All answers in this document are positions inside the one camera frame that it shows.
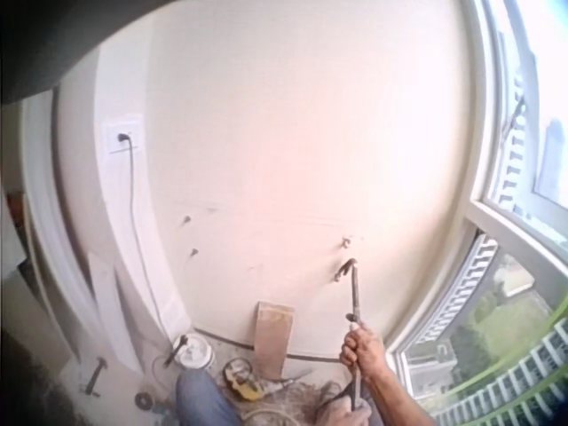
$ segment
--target leg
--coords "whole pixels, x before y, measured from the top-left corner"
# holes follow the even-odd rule
[[[320,407],[318,409],[318,412],[321,412],[321,410],[325,409],[325,406],[332,401],[335,401],[335,400],[337,400],[339,398],[343,398],[343,397],[351,397],[351,389],[352,388],[353,388],[353,382],[349,383],[347,385],[347,387],[345,389],[343,389],[342,392],[339,395],[337,395],[335,398],[332,398],[331,400],[329,400],[324,406]],[[384,426],[383,418],[381,417],[379,410],[377,410],[377,408],[376,408],[376,403],[373,401],[373,397],[371,396],[371,392],[369,392],[369,389],[367,389],[367,386],[365,386],[364,383],[361,384],[361,397],[369,404],[369,406],[371,407],[371,411],[372,411],[371,417],[369,417],[368,426]]]
[[[241,425],[237,411],[205,370],[186,370],[179,375],[176,406],[182,426]]]

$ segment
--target wall socket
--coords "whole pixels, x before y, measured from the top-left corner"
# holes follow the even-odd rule
[[[124,120],[103,122],[103,135],[105,138],[106,151],[109,154],[120,153],[129,150],[128,141],[121,142],[118,135],[124,133],[130,137],[132,149],[143,146],[144,140],[144,119],[142,116],[129,116]]]

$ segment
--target person's hand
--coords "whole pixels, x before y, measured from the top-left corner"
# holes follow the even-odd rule
[[[351,411],[351,398],[343,397],[327,404],[316,426],[367,426],[371,407],[362,399],[361,406]]]
[[[384,356],[383,340],[366,325],[352,325],[351,331],[345,336],[339,360],[351,371],[357,364],[364,379],[390,371]]]

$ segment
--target knee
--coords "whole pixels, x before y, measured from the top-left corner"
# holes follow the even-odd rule
[[[188,398],[203,393],[212,378],[205,370],[184,370],[177,377],[176,393],[178,398]]]

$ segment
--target white bucket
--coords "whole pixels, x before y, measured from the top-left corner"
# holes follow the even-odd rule
[[[176,362],[183,368],[207,368],[214,359],[213,349],[202,335],[188,333],[185,344],[176,355]],[[174,348],[178,347],[179,339],[174,342]]]

